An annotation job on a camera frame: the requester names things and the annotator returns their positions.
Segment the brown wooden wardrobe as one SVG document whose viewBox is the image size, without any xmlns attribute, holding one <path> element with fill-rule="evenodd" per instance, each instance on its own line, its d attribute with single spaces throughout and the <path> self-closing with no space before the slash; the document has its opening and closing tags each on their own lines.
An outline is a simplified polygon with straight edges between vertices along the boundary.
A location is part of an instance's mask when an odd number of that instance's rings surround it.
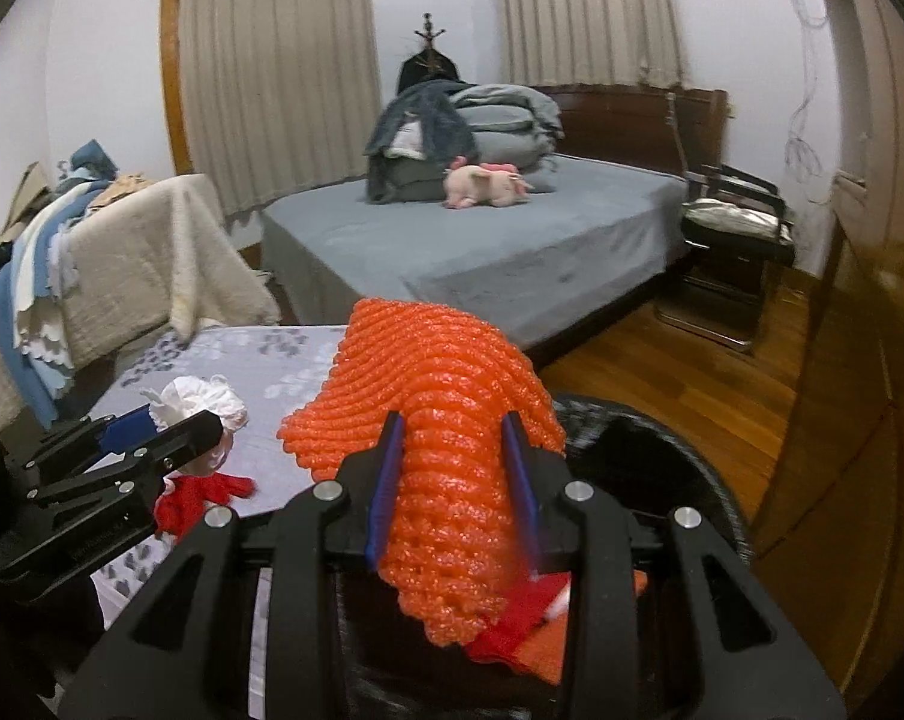
<svg viewBox="0 0 904 720">
<path fill-rule="evenodd" d="M 833 204 L 754 567 L 850 717 L 904 718 L 904 0 L 852 0 L 872 119 Z"/>
</svg>

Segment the beige curtain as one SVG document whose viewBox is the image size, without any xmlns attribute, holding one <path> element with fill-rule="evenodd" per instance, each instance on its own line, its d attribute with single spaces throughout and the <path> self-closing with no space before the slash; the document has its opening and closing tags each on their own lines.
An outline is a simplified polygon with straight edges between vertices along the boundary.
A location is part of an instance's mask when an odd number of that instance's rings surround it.
<svg viewBox="0 0 904 720">
<path fill-rule="evenodd" d="M 528 86 L 684 83 L 673 0 L 500 0 L 504 71 Z"/>
<path fill-rule="evenodd" d="M 224 213 L 364 176 L 380 114 L 372 0 L 180 0 L 191 164 Z"/>
</svg>

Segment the grey-sheeted bed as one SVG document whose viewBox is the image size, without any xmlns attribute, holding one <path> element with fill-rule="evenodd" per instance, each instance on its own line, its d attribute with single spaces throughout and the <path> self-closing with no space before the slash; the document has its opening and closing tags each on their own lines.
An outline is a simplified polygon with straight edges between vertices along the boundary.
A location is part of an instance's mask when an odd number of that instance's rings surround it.
<svg viewBox="0 0 904 720">
<path fill-rule="evenodd" d="M 684 249 L 678 177 L 570 156 L 556 166 L 554 192 L 509 208 L 374 205 L 361 181 L 289 195 L 263 211 L 263 265 L 310 325 L 346 322 L 362 298 L 438 302 L 533 348 Z"/>
</svg>

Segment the beige quilted blanket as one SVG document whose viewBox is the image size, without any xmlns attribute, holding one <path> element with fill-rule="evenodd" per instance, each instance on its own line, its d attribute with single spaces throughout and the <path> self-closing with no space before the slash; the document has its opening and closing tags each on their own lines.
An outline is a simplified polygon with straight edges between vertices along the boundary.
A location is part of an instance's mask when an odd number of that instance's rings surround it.
<svg viewBox="0 0 904 720">
<path fill-rule="evenodd" d="M 224 231 L 201 174 L 157 182 L 71 227 L 77 286 L 53 305 L 78 371 L 170 325 L 188 341 L 208 323 L 274 325 L 278 304 Z"/>
</svg>

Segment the blue white scalloped blanket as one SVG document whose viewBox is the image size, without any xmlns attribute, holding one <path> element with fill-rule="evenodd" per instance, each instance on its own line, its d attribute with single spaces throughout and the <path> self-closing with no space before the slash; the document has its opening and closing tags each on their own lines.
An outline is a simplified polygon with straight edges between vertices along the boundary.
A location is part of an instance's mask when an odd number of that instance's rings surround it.
<svg viewBox="0 0 904 720">
<path fill-rule="evenodd" d="M 77 285 L 66 238 L 116 177 L 118 167 L 97 140 L 80 146 L 0 268 L 0 359 L 43 427 L 58 419 L 56 402 L 70 390 L 76 371 L 63 316 L 63 299 Z"/>
</svg>

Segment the wooden coat rack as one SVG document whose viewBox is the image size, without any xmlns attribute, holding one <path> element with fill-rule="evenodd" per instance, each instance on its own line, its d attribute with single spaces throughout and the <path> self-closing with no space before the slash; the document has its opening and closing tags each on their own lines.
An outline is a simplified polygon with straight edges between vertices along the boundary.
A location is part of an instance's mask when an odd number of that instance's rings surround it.
<svg viewBox="0 0 904 720">
<path fill-rule="evenodd" d="M 411 86 L 431 80 L 452 80 L 456 82 L 460 78 L 458 68 L 436 47 L 437 39 L 443 34 L 443 29 L 434 29 L 431 13 L 422 15 L 422 28 L 416 31 L 416 36 L 421 39 L 422 47 L 418 54 L 411 55 L 410 59 L 401 64 L 398 75 L 397 93 L 401 94 Z"/>
</svg>

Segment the dark wooden headboard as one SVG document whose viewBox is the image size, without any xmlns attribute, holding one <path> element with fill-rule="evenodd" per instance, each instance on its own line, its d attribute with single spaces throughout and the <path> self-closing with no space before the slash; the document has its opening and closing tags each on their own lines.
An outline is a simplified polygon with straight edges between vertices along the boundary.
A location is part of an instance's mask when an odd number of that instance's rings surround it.
<svg viewBox="0 0 904 720">
<path fill-rule="evenodd" d="M 562 85 L 538 91 L 561 110 L 559 153 L 675 176 L 723 161 L 725 89 Z"/>
</svg>

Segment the pink plush pig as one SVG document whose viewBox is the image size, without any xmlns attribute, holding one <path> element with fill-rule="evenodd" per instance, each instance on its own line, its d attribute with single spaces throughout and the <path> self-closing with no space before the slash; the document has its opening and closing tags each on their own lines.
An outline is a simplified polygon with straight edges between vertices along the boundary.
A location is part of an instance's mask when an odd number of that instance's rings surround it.
<svg viewBox="0 0 904 720">
<path fill-rule="evenodd" d="M 471 164 L 465 156 L 458 156 L 445 174 L 443 190 L 443 206 L 450 210 L 465 210 L 477 205 L 506 208 L 526 202 L 531 185 L 513 164 Z"/>
</svg>

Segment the red cloth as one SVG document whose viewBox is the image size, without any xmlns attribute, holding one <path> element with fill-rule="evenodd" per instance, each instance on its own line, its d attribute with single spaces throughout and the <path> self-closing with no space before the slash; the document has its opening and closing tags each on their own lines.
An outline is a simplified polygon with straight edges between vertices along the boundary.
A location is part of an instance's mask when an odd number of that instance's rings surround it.
<svg viewBox="0 0 904 720">
<path fill-rule="evenodd" d="M 248 499 L 257 484 L 245 476 L 212 473 L 209 476 L 180 475 L 169 479 L 166 490 L 155 501 L 157 536 L 180 541 L 200 522 L 209 507 L 229 505 L 234 499 Z"/>
</svg>

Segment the orange foam net wrap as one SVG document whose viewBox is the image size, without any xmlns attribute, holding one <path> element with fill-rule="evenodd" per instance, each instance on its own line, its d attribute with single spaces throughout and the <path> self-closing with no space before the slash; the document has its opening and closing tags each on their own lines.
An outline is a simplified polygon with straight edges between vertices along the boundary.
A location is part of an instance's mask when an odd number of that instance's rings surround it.
<svg viewBox="0 0 904 720">
<path fill-rule="evenodd" d="M 319 394 L 281 421 L 286 454 L 315 481 L 404 421 L 395 513 L 377 574 L 439 647 L 499 621 L 525 571 L 500 423 L 522 419 L 536 449 L 562 452 L 545 385 L 506 335 L 463 310 L 367 298 L 354 305 Z"/>
</svg>

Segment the black trash bag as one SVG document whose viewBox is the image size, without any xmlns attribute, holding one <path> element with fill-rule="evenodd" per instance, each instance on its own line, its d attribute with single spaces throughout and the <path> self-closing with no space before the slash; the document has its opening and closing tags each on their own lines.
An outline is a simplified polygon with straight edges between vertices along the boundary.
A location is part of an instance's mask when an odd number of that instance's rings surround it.
<svg viewBox="0 0 904 720">
<path fill-rule="evenodd" d="M 644 525 L 689 505 L 741 561 L 753 556 L 748 520 L 725 481 L 665 424 L 612 401 L 559 397 L 570 472 L 611 494 Z M 671 575 L 673 551 L 635 562 L 641 644 L 642 718 L 673 718 L 691 694 L 678 655 L 689 644 L 686 613 Z M 377 574 L 338 580 L 341 661 L 354 718 L 551 718 L 566 644 L 566 574 L 513 585 L 506 611 L 466 647 L 437 647 L 406 616 Z"/>
</svg>

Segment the white tissue ball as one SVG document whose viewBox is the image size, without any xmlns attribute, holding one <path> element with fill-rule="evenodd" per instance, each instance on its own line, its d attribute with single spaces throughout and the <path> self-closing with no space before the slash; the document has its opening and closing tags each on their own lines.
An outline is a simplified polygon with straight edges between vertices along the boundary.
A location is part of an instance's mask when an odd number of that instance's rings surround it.
<svg viewBox="0 0 904 720">
<path fill-rule="evenodd" d="M 169 429 L 200 411 L 216 415 L 223 426 L 223 437 L 214 449 L 191 460 L 180 468 L 184 475 L 209 476 L 226 463 L 237 431 L 248 422 L 245 401 L 235 394 L 224 376 L 201 379 L 195 376 L 175 377 L 161 392 L 141 388 L 139 393 L 148 402 L 152 422 L 159 429 Z"/>
</svg>

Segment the folded grey duvet pile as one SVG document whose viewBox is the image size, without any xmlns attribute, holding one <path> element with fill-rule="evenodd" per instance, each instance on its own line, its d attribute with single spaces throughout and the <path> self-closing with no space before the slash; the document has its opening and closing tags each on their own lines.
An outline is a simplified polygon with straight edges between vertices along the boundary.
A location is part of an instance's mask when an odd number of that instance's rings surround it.
<svg viewBox="0 0 904 720">
<path fill-rule="evenodd" d="M 556 146 L 564 127 L 551 96 L 522 85 L 476 85 L 455 93 L 452 104 L 473 135 L 480 163 L 515 167 L 531 193 L 556 190 Z"/>
</svg>

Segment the black metal chair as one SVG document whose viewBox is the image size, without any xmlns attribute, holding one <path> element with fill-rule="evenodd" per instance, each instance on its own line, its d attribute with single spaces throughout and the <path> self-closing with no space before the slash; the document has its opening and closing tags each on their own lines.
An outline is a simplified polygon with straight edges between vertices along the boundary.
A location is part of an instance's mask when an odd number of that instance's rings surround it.
<svg viewBox="0 0 904 720">
<path fill-rule="evenodd" d="M 666 121 L 687 185 L 684 254 L 669 269 L 653 312 L 669 327 L 751 353 L 774 289 L 772 271 L 795 260 L 787 203 L 776 184 L 710 151 L 675 91 L 666 95 Z"/>
</svg>

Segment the right beige curtain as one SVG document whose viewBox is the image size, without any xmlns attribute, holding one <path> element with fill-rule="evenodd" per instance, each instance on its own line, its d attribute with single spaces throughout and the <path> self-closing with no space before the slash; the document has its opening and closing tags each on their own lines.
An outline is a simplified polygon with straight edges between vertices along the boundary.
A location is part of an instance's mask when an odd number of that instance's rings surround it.
<svg viewBox="0 0 904 720">
<path fill-rule="evenodd" d="M 684 83 L 673 0 L 500 0 L 504 71 L 528 86 Z"/>
</svg>

